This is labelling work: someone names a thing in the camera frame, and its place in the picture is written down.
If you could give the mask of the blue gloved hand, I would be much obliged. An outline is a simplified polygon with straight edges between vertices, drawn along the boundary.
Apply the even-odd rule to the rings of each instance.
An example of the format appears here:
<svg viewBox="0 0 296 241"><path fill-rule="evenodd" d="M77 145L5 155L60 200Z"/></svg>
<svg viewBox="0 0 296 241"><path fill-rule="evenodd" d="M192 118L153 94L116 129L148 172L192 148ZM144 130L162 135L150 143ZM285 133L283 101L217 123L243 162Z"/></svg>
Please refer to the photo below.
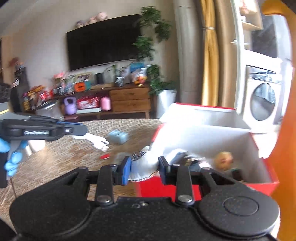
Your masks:
<svg viewBox="0 0 296 241"><path fill-rule="evenodd" d="M28 146L28 141L21 141L19 146L12 151L11 144L1 138L1 153L8 153L3 170L8 177L13 177L18 169L19 163L23 159L23 151Z"/></svg>

